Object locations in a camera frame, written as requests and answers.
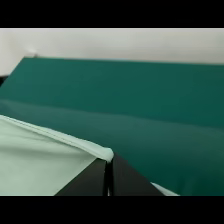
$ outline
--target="dark green surface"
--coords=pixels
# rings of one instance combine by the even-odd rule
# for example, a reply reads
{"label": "dark green surface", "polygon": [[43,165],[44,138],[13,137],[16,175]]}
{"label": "dark green surface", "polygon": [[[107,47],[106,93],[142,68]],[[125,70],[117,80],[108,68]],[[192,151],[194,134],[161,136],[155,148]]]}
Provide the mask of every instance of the dark green surface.
{"label": "dark green surface", "polygon": [[181,195],[224,195],[224,66],[23,59],[0,113],[106,147]]}

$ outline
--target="green panel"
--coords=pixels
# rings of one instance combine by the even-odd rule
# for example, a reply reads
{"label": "green panel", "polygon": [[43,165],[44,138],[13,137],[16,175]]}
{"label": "green panel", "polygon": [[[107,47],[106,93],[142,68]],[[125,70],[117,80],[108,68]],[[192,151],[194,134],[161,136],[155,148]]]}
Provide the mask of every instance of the green panel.
{"label": "green panel", "polygon": [[181,195],[224,195],[224,66],[23,59],[0,113],[112,148]]}

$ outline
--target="white wall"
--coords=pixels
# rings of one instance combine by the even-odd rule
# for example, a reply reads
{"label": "white wall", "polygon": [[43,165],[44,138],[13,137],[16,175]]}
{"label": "white wall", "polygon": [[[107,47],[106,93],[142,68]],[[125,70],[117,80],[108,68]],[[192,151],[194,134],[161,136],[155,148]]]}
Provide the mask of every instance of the white wall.
{"label": "white wall", "polygon": [[224,63],[224,29],[0,29],[0,74],[10,73],[28,51],[61,58]]}

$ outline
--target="pale green cloth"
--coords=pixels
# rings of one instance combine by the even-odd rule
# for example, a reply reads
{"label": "pale green cloth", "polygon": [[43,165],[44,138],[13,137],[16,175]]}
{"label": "pale green cloth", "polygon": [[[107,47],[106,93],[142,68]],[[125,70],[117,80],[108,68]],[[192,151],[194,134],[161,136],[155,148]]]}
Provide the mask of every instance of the pale green cloth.
{"label": "pale green cloth", "polygon": [[113,152],[0,115],[0,195],[55,195],[96,158],[110,162]]}

